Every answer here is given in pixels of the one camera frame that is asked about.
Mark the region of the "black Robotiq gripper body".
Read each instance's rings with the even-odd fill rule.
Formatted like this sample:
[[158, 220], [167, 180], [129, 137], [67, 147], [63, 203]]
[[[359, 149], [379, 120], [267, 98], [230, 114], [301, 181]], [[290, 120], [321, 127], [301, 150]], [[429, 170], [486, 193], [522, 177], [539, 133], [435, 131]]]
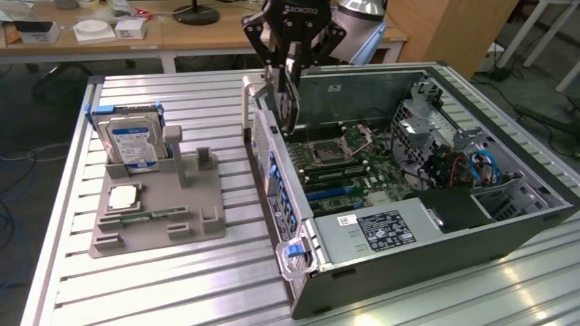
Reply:
[[331, 1], [266, 1], [265, 19], [271, 26], [311, 22], [327, 26], [331, 21]]

